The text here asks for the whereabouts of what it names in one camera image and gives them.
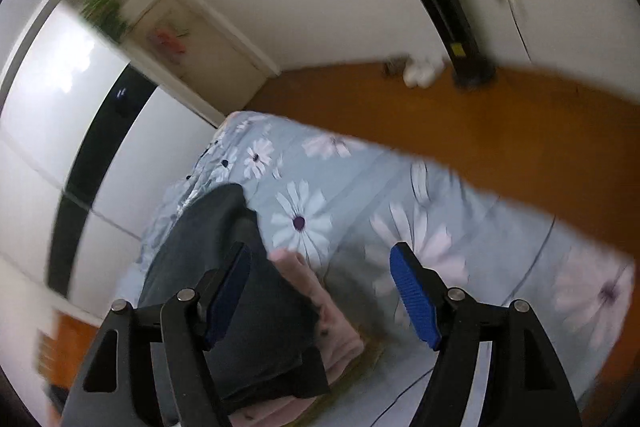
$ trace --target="wardrobe door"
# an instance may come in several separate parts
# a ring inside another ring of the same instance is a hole
[[[51,239],[47,285],[67,296],[82,231],[95,214],[94,202],[124,139],[156,90],[156,84],[127,66],[88,126],[73,159]]]
[[[20,156],[0,132],[0,255],[43,283],[60,191]]]
[[[40,29],[7,95],[0,127],[58,187],[127,58],[65,4]]]
[[[156,89],[113,157],[94,211],[141,237],[165,190],[184,179],[215,128]]]
[[[67,298],[103,318],[119,277],[140,254],[140,241],[89,214],[76,250]]]

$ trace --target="green plant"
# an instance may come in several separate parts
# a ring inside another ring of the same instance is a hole
[[[129,27],[120,16],[119,0],[86,0],[80,15],[117,44]]]

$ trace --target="yellow label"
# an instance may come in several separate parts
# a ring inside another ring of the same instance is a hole
[[[451,51],[456,57],[466,57],[465,49],[462,47],[462,44],[459,42],[451,43]]]

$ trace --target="metal screw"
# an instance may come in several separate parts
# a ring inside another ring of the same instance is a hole
[[[452,301],[462,301],[465,298],[465,293],[460,288],[449,288],[447,297]]]
[[[520,313],[526,313],[531,309],[531,306],[529,306],[529,303],[527,301],[523,301],[522,299],[514,300],[513,307],[516,308],[516,311]]]
[[[194,292],[191,288],[184,288],[178,292],[178,301],[189,302],[196,296],[196,292]]]
[[[127,307],[127,301],[125,299],[115,299],[111,303],[111,311],[115,313],[120,313],[124,311],[124,308]]]

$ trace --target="light blue bedding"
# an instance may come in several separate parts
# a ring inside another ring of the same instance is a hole
[[[252,112],[229,116],[191,176],[167,190],[117,297],[137,304],[175,221],[226,182],[244,187],[268,250],[303,253],[350,321],[386,339],[376,367],[315,425],[408,425],[415,412],[436,354],[417,339],[390,277],[397,241],[478,301],[529,301],[577,397],[620,333],[633,287],[630,259],[553,216],[475,190],[429,160]],[[489,353],[483,345],[479,373],[486,374]],[[477,424],[480,380],[464,425]]]

